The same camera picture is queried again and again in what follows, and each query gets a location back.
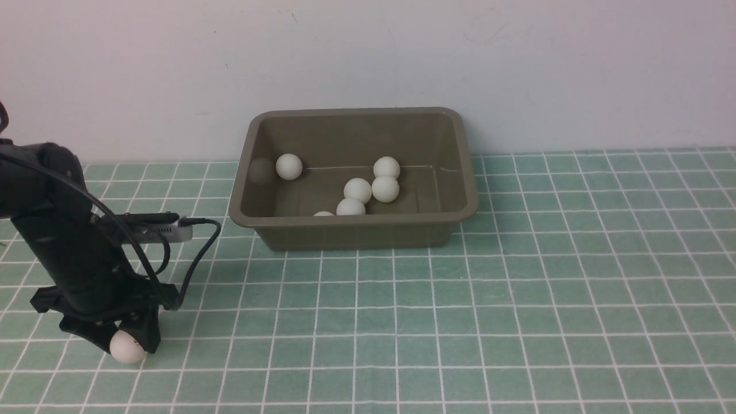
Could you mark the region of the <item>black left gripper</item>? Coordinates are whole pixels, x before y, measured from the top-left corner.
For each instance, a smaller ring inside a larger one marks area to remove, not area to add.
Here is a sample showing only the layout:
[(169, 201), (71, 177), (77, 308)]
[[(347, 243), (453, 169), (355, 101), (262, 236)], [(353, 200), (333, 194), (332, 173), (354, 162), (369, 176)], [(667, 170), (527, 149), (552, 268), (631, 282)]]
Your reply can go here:
[(53, 280), (30, 299), (37, 312), (63, 314), (62, 332), (107, 354), (120, 320), (119, 330), (144, 351), (158, 350), (158, 307), (173, 307), (179, 291), (134, 271), (113, 217), (35, 213), (13, 217), (11, 223)]

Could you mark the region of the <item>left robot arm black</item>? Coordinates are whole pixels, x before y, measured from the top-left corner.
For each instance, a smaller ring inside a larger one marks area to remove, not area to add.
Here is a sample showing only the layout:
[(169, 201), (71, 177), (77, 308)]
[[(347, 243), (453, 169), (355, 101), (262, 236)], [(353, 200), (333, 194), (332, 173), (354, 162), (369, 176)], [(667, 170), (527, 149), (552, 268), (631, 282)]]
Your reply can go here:
[(63, 332), (104, 352), (119, 332), (149, 354), (158, 350), (159, 308), (174, 306), (178, 291), (148, 264), (147, 278), (134, 271), (122, 244), (142, 254), (135, 223), (87, 191), (76, 156), (51, 143), (2, 139), (2, 218), (53, 280), (30, 299), (36, 312), (60, 313)]

